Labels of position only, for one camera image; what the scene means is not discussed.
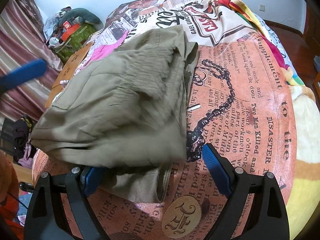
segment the orange cloth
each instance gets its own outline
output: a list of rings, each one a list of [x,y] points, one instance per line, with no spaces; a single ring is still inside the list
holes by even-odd
[[[23,226],[20,224],[13,222],[12,220],[16,217],[17,212],[19,210],[19,203],[16,199],[11,197],[12,194],[15,198],[19,198],[19,183],[17,174],[10,162],[8,162],[5,158],[2,160],[1,166],[4,166],[4,170],[6,173],[0,174],[0,181],[3,182],[2,185],[5,185],[5,181],[10,181],[8,187],[1,187],[0,188],[0,196],[6,196],[7,201],[4,206],[0,206],[0,216],[4,218],[8,226],[10,227],[11,231],[20,239],[23,240]]]

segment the monogram emblem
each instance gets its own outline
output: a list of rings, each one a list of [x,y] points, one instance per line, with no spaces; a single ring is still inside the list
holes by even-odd
[[[162,219],[162,231],[167,237],[180,238],[189,234],[199,223],[201,208],[191,196],[183,196],[171,203]]]

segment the purple cloth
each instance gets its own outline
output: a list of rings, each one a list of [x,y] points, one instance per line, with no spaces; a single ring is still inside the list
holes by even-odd
[[[30,153],[31,153],[31,144],[30,144],[30,136],[29,136],[29,139],[26,143],[26,148],[24,150],[24,156],[23,158],[18,160],[18,163],[20,163],[23,167],[32,169],[33,158],[29,157]]]
[[[273,56],[275,57],[276,61],[278,62],[279,67],[284,68],[285,70],[288,69],[288,65],[284,64],[284,58],[282,57],[281,52],[279,49],[276,47],[276,45],[272,44],[266,37],[260,35],[264,41],[268,44],[269,48],[271,49],[271,52]]]

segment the bed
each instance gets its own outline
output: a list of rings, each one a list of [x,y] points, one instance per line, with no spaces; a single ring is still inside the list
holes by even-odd
[[[275,174],[294,239],[320,200],[320,115],[276,34],[241,0],[122,4],[89,40],[94,45],[75,75],[90,67],[93,55],[99,58],[101,46],[174,25],[199,44],[187,107],[186,162],[173,163],[163,203],[132,203],[99,189],[89,197],[92,209],[112,240],[203,239],[226,202],[201,159],[201,147],[211,142],[234,166]],[[40,151],[34,183],[43,171],[55,175],[69,167]],[[71,230],[80,237],[63,198]],[[252,199],[249,195],[233,236],[241,234]]]

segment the green bag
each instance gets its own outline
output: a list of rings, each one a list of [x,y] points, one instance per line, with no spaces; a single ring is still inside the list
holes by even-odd
[[[87,23],[82,24],[79,29],[70,35],[65,44],[53,49],[58,57],[65,64],[72,54],[82,48],[82,45],[95,33],[95,28]]]

